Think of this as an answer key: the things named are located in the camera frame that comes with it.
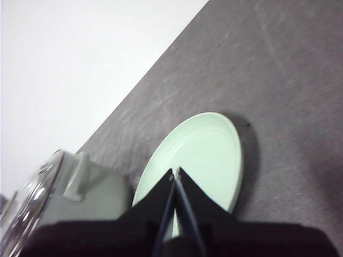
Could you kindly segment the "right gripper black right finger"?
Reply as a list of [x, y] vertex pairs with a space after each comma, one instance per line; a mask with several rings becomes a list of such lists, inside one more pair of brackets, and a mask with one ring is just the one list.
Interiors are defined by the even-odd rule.
[[208, 256], [335, 256], [320, 229], [295, 223], [240, 221], [225, 211], [183, 170], [182, 200]]

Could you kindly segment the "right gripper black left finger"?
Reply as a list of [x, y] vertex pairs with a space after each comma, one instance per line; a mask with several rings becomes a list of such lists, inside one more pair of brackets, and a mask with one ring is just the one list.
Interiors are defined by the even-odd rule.
[[27, 239], [20, 256], [148, 256], [173, 184], [169, 169], [143, 199], [116, 220], [41, 226]]

